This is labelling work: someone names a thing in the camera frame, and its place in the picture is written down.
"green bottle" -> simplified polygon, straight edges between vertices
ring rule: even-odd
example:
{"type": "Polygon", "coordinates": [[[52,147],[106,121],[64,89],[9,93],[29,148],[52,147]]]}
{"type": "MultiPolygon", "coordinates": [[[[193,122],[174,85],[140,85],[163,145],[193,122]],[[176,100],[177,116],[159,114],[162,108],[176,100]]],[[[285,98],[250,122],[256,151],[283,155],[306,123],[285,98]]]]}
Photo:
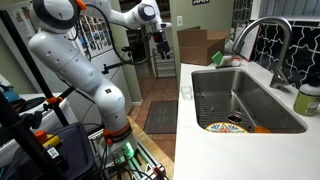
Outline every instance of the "green bottle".
{"type": "Polygon", "coordinates": [[[299,88],[293,110],[304,116],[313,116],[316,114],[320,103],[319,72],[314,73],[308,79],[310,79],[309,83],[304,84],[299,88]]]}

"wooden floor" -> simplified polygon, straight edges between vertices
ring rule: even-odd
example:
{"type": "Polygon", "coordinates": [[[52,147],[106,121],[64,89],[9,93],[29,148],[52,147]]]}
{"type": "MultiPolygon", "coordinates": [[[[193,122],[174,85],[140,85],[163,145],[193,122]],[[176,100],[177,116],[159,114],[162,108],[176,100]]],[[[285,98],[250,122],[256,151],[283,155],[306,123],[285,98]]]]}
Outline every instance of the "wooden floor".
{"type": "MultiPolygon", "coordinates": [[[[134,107],[130,117],[143,129],[152,101],[178,100],[177,81],[175,77],[156,79],[150,62],[136,66],[136,71],[143,104],[134,107]]],[[[176,134],[148,134],[148,136],[174,161],[176,134]]]]}

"cardboard box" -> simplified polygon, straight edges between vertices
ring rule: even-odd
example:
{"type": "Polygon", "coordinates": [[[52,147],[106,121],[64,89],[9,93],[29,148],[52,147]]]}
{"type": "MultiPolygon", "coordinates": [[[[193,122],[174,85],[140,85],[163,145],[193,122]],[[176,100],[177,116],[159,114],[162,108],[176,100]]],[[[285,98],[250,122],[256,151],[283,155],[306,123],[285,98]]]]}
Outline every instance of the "cardboard box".
{"type": "Polygon", "coordinates": [[[178,31],[180,62],[207,66],[218,51],[224,54],[229,31],[207,31],[194,27],[178,31]]]}

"floor mat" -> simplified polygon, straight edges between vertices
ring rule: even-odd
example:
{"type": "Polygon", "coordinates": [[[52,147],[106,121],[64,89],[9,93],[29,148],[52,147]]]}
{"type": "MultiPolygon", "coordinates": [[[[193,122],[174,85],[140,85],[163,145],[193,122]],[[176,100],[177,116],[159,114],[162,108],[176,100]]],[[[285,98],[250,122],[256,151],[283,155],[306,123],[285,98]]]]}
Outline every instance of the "floor mat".
{"type": "Polygon", "coordinates": [[[147,134],[175,134],[177,116],[178,101],[152,102],[143,130],[147,134]]]}

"white countertop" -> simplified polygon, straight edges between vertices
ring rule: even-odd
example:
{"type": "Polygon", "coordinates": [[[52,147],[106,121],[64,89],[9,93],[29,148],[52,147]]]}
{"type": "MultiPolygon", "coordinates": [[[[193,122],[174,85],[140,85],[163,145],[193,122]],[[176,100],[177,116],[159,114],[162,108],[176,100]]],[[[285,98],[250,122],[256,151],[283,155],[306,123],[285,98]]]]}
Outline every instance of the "white countertop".
{"type": "MultiPolygon", "coordinates": [[[[219,134],[197,124],[195,102],[179,94],[174,179],[320,179],[320,108],[312,117],[293,110],[298,90],[269,87],[272,75],[256,63],[240,67],[295,114],[307,131],[300,134],[219,134]]],[[[181,87],[192,87],[191,73],[214,66],[181,65],[181,87]]]]}

